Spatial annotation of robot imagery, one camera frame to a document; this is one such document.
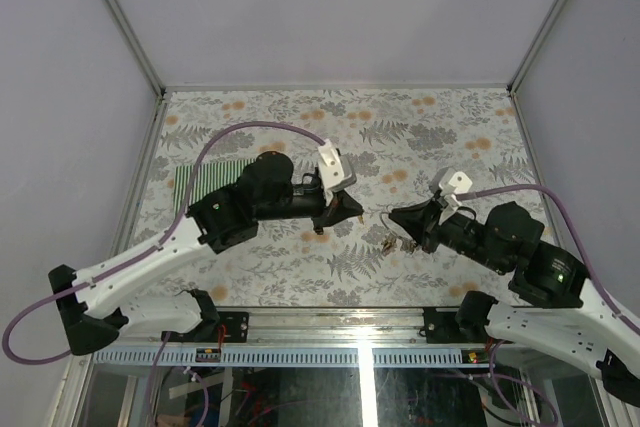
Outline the large metal keyring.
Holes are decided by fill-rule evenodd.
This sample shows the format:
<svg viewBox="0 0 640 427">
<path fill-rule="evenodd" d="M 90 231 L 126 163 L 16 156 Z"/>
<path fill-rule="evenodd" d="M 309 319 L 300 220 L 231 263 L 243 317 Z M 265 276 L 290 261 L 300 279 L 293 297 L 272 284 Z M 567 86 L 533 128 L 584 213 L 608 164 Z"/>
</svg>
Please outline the large metal keyring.
<svg viewBox="0 0 640 427">
<path fill-rule="evenodd" d="M 388 211 L 380 212 L 379 220 L 386 230 L 381 247 L 383 256 L 388 256 L 396 251 L 405 254 L 413 254 L 416 251 L 418 244 L 414 240 L 400 235 L 390 227 L 390 213 Z"/>
</svg>

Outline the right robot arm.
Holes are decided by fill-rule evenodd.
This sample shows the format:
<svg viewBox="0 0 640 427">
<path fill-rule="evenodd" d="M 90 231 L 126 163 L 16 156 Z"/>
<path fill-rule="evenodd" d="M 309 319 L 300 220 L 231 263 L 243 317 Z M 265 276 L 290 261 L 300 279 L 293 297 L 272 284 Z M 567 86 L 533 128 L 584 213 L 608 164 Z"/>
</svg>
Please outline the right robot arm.
<svg viewBox="0 0 640 427">
<path fill-rule="evenodd" d="M 600 380 L 617 399 L 639 404 L 639 322 L 598 291 L 583 262 L 543 241 L 542 223 L 515 202 L 494 207 L 483 223 L 443 212 L 443 202 L 432 199 L 394 209 L 389 218 L 426 253 L 444 246 L 509 275 L 509 290 L 527 304 L 467 292 L 454 315 L 463 339 L 532 348 Z"/>
</svg>

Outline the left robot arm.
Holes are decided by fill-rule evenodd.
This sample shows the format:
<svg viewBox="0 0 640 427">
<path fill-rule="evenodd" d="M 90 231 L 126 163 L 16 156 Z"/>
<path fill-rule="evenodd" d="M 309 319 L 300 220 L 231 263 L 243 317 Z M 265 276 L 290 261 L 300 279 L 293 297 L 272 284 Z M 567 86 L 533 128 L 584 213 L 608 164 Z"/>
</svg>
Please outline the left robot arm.
<svg viewBox="0 0 640 427">
<path fill-rule="evenodd" d="M 346 191 L 356 181 L 350 162 L 333 148 L 320 149 L 314 171 L 292 181 L 289 157 L 261 154 L 236 180 L 206 194 L 177 215 L 174 224 L 94 266 L 61 265 L 49 272 L 70 352 L 95 353 L 125 338 L 215 342 L 222 320 L 210 294 L 187 289 L 172 297 L 142 290 L 174 270 L 255 238 L 262 221 L 308 218 L 317 234 L 362 215 Z"/>
</svg>

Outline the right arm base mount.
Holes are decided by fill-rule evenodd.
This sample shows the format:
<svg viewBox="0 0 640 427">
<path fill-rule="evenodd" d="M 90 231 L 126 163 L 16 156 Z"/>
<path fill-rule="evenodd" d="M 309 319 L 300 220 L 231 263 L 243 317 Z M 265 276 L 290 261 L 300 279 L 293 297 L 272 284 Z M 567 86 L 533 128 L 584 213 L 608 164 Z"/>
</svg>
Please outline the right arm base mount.
<svg viewBox="0 0 640 427">
<path fill-rule="evenodd" d="M 470 343 L 473 337 L 465 333 L 456 321 L 457 310 L 454 308 L 423 307 L 423 326 L 418 335 L 427 344 L 462 344 Z"/>
</svg>

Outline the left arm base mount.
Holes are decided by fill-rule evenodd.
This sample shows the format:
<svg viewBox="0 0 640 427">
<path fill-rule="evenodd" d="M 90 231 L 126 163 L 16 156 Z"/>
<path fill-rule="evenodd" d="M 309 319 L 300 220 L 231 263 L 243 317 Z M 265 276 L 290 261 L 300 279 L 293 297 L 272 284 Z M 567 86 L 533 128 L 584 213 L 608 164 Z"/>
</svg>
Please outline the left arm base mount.
<svg viewBox="0 0 640 427">
<path fill-rule="evenodd" d="M 220 344 L 246 343 L 249 333 L 250 314 L 246 311 L 226 311 L 219 314 L 214 328 L 214 339 Z"/>
</svg>

